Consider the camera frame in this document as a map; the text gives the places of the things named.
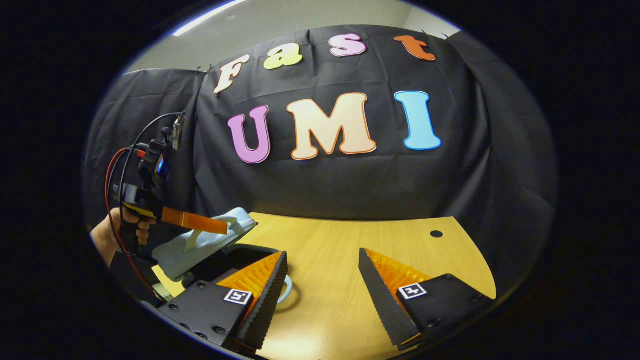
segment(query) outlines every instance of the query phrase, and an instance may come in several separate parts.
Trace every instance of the white mug handle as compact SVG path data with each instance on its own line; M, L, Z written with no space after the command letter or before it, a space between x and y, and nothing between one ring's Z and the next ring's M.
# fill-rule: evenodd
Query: white mug handle
M283 302L291 293L291 288L293 288L293 283L291 282L291 278L287 275L284 278L284 283L287 285L287 289L284 291L284 294L282 294L282 296L280 296L280 298L278 299L278 304Z

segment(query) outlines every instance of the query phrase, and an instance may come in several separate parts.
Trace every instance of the white ceiling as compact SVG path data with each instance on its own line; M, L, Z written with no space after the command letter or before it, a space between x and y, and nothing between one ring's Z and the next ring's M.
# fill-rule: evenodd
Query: white ceiling
M135 59L126 72L172 68L204 71L209 64L297 31L333 25L384 25L433 36L459 29L398 0L247 0L217 14L185 34L168 35Z

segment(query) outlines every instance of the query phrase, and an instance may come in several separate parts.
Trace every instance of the black cable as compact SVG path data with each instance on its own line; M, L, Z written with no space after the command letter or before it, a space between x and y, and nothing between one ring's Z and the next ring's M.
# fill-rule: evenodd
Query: black cable
M109 168L107 170L107 179L105 179L106 183L105 183L105 190L104 190L104 200L107 203L107 211L109 214L109 222L111 222L111 231L113 232L113 234L115 235L116 239L118 240L118 244L124 249L124 242L122 241L122 239L120 238L120 236L117 234L117 232L115 231L115 223L111 217L111 208L109 207L109 178L111 177L111 174L113 173L113 165L114 163L120 158L120 155L128 150L129 148L124 148L124 149L120 149L117 152L117 158L112 158L111 163L109 163ZM145 278L140 274L140 272L138 271L138 267L134 264L133 260L131 259L131 255L129 255L128 252L125 251L125 255L127 256L127 259L129 260L129 263L131 264L131 267L133 268L133 270L136 272L136 274L138 274L138 276L140 277L140 280L142 280L142 282L145 283L145 285L147 285L147 287L151 290L151 292L163 303L166 303L165 299L163 299L161 296L159 296L158 292L153 289L153 287L151 287L151 285L149 285L149 283L145 280Z
M132 147L128 147L125 149L124 152L121 152L120 155L118 155L118 157L116 158L116 161L113 163L113 168L111 169L111 173L109 174L109 180L107 181L107 189L108 189L108 193L111 193L111 178L113 177L113 173L116 172L116 167L118 166L118 162L120 161L120 158L122 158L122 155L124 155L124 153L126 151L131 151ZM111 226L111 231L113 232L113 236L115 236L115 238L118 238L118 234L116 234L116 229Z
M142 135L145 133L145 131L147 131L151 125L155 124L158 120L163 119L165 117L170 117L170 116L178 116L180 115L182 112L179 113L168 113L168 114L164 114L161 115L157 118L155 118L152 122L150 122L147 126L145 126L144 129L142 129L142 131L140 132L140 134L138 135L138 137L136 138L136 141L133 142L133 144L130 146L131 150L129 151L129 155L127 156L127 159L124 162L124 168L122 169L122 177L120 178L120 186L118 187L118 199L120 200L120 216L123 217L124 219L124 206L123 206L123 201L122 201L122 185L124 184L124 178L125 175L127 173L127 165L129 164L129 160L131 159L131 155L135 152L136 150L136 145L138 144L138 142L140 141L140 138L142 137ZM162 298L162 295L160 295L155 289L153 289L153 287L151 286L151 289L153 290L153 292L155 293L155 295L157 297L159 297L159 299L164 300L164 298Z

